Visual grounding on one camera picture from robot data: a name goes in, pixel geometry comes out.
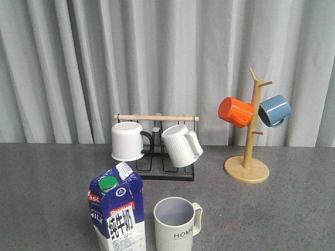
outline orange mug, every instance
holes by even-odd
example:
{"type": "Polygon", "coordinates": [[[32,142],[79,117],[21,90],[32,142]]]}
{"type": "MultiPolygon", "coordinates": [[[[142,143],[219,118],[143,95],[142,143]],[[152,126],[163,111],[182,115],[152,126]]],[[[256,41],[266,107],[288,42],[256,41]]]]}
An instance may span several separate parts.
{"type": "Polygon", "coordinates": [[[236,125],[238,128],[247,126],[253,116],[252,104],[247,104],[235,98],[225,98],[218,110],[220,119],[236,125]]]}

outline white ribbed mug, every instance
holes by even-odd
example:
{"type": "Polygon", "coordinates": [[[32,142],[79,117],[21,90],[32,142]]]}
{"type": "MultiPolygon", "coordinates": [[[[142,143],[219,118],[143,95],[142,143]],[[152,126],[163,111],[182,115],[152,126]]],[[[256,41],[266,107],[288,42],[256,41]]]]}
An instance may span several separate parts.
{"type": "Polygon", "coordinates": [[[167,128],[162,133],[164,145],[175,167],[188,166],[202,155],[197,134],[189,131],[185,124],[178,124],[167,128]]]}
{"type": "Polygon", "coordinates": [[[153,210],[157,251],[191,251],[201,230],[203,208],[180,197],[159,201],[153,210]]]}

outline round wooden base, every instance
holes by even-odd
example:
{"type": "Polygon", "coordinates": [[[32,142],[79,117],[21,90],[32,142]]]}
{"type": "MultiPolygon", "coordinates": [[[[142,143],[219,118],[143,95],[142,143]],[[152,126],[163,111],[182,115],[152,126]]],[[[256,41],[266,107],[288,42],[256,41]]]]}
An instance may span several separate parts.
{"type": "Polygon", "coordinates": [[[244,156],[234,156],[226,160],[225,170],[233,178],[244,183],[261,183],[265,181],[270,171],[261,161],[251,158],[251,166],[243,167],[244,156]]]}

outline milk carton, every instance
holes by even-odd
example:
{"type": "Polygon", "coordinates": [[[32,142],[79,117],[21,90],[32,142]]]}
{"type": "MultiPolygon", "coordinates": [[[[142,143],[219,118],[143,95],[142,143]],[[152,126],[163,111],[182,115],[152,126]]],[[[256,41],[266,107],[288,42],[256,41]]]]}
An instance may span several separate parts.
{"type": "Polygon", "coordinates": [[[92,180],[88,203],[101,251],[146,250],[143,181],[125,162],[92,180]],[[99,181],[107,176],[117,185],[102,192],[99,181]]]}

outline curtain fold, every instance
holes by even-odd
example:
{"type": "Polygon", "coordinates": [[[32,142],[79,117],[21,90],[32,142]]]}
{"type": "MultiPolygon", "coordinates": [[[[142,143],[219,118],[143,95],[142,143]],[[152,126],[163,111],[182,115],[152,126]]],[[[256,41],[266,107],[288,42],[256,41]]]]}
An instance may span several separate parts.
{"type": "Polygon", "coordinates": [[[334,24],[332,0],[0,1],[0,142],[105,144],[114,114],[161,112],[244,145],[217,109],[251,102],[252,67],[293,111],[255,145],[335,147],[334,24]]]}

